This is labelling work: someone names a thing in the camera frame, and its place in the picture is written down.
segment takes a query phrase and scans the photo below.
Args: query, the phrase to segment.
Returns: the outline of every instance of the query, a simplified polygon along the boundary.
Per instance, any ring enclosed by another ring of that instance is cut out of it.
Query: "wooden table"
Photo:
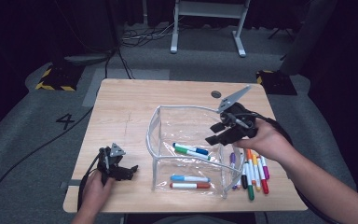
[[[132,180],[117,181],[102,212],[164,213],[164,212],[243,212],[298,211],[307,207],[298,197],[286,172],[275,161],[267,160],[270,180],[269,194],[255,191],[250,202],[245,191],[231,191],[226,199],[219,196],[153,191],[152,157],[145,135],[153,112],[159,105],[201,105],[217,108],[222,97],[242,89],[244,83],[190,82],[105,79],[92,111],[72,175],[80,180],[86,173],[100,147],[118,144],[126,151],[120,166],[139,165]],[[240,98],[246,108],[274,119],[269,100],[262,86],[252,88]],[[69,186],[63,209],[76,212],[78,186]]]

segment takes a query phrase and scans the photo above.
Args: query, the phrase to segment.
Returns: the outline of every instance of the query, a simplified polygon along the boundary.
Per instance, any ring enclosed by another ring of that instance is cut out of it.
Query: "blue marker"
[[[200,154],[200,153],[197,153],[197,152],[193,152],[193,151],[190,151],[190,150],[181,148],[181,147],[176,147],[176,148],[175,148],[175,152],[179,152],[179,153],[183,153],[183,154],[186,154],[186,155],[190,155],[190,156],[202,158],[202,159],[205,159],[205,160],[207,160],[207,161],[209,161],[209,160],[211,159],[211,157],[208,156],[208,155],[204,155],[204,154]]]
[[[190,175],[172,175],[172,181],[195,181],[195,182],[211,182],[209,177],[190,176]]]
[[[205,150],[205,149],[202,149],[202,148],[199,148],[199,147],[189,147],[189,146],[184,146],[184,145],[180,145],[180,144],[177,144],[177,143],[173,143],[172,146],[174,148],[182,148],[182,149],[187,149],[187,150],[190,150],[190,151],[194,151],[194,152],[197,152],[199,154],[202,154],[202,155],[208,155],[208,150]]]

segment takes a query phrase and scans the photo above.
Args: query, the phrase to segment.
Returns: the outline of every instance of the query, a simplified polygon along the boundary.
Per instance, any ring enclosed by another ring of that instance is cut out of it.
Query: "orange marker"
[[[253,162],[252,162],[252,150],[249,149],[249,148],[246,149],[246,159],[248,160],[249,165],[251,165],[249,167],[249,173],[250,174],[247,174],[247,175],[251,178],[252,184],[255,185],[255,170],[252,169],[252,164],[253,164]]]

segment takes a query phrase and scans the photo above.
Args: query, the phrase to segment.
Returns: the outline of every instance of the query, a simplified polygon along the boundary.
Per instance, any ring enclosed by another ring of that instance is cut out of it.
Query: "purple marker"
[[[231,154],[229,155],[229,161],[231,163],[231,168],[235,168],[235,154],[234,154],[234,152],[231,152]],[[232,189],[237,189],[237,188],[238,188],[238,185],[234,185],[232,187]]]
[[[266,177],[266,179],[269,179],[269,168],[267,167],[266,164],[266,158],[260,156],[260,160],[261,160],[261,164],[263,165],[264,176]]]

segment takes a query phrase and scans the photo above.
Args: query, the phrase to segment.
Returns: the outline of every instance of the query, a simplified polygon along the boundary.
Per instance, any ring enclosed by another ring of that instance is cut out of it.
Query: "marker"
[[[246,170],[246,174],[249,174],[250,172],[250,165],[249,162],[247,161],[245,164],[245,170]],[[250,176],[246,176],[246,180],[248,182],[248,195],[249,195],[249,200],[253,201],[255,199],[255,194],[253,192],[253,185],[252,185],[252,180]]]
[[[210,183],[171,183],[172,189],[208,189],[211,187]]]
[[[252,161],[253,161],[254,170],[255,170],[255,189],[257,191],[260,191],[261,190],[260,174],[258,172],[257,158],[256,158],[255,154],[253,154]]]
[[[194,181],[194,182],[211,182],[208,177],[191,176],[191,175],[171,175],[173,181]]]
[[[244,156],[241,153],[241,158],[242,161],[244,161]],[[241,183],[242,183],[242,187],[244,189],[248,188],[248,180],[247,180],[247,176],[246,176],[246,167],[245,167],[245,163],[242,165],[242,175],[241,175]]]
[[[249,165],[253,164],[253,162],[252,162],[252,150],[249,149],[249,148],[246,149],[246,158],[248,159]],[[252,182],[250,182],[250,183],[255,185],[254,169],[250,169],[249,172],[246,172],[246,174],[251,177]]]
[[[234,152],[231,152],[231,154],[229,155],[229,162],[231,163],[231,168],[235,168],[235,154]],[[237,188],[237,185],[234,185],[232,187],[232,189],[236,189]]]
[[[240,189],[240,188],[241,188],[241,179],[238,179],[237,189]]]
[[[267,185],[267,180],[266,177],[264,176],[263,165],[261,164],[260,157],[257,157],[257,166],[258,166],[258,173],[260,173],[261,186],[263,187],[263,192],[265,194],[269,194],[269,186]]]
[[[183,153],[183,154],[187,154],[187,155],[190,155],[190,156],[199,157],[199,158],[205,159],[205,160],[207,160],[207,161],[211,159],[210,156],[203,155],[203,154],[199,154],[199,153],[197,153],[197,152],[189,151],[189,150],[187,150],[187,149],[180,148],[180,147],[176,147],[176,148],[175,148],[175,151],[176,151],[176,152]]]
[[[260,156],[261,164],[263,165],[264,175],[266,179],[269,179],[269,168],[267,167],[266,158],[264,156]]]
[[[180,144],[177,144],[177,143],[173,143],[172,146],[174,148],[180,147],[180,148],[187,149],[187,150],[190,150],[190,151],[194,151],[194,152],[197,152],[197,153],[203,154],[203,155],[208,155],[208,153],[209,153],[208,150],[203,149],[203,148],[199,148],[199,147],[189,147],[189,146],[180,145]]]

